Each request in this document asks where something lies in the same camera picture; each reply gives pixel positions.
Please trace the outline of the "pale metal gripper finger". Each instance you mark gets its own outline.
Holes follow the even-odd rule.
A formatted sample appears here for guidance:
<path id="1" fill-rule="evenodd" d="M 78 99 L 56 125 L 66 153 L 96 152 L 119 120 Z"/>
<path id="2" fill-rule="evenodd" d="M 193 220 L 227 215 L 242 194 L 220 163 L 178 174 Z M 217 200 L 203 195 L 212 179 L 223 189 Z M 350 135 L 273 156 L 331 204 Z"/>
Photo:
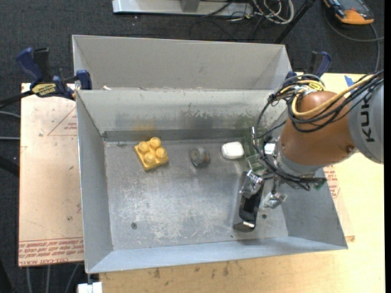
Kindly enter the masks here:
<path id="1" fill-rule="evenodd" d="M 282 194 L 279 192 L 270 192 L 263 199 L 263 207 L 274 209 L 283 204 L 287 197 L 287 194 Z"/>
<path id="2" fill-rule="evenodd" d="M 250 169 L 247 173 L 245 173 L 244 181 L 239 192 L 245 198 L 250 198 L 259 193 L 263 184 L 264 178 Z"/>

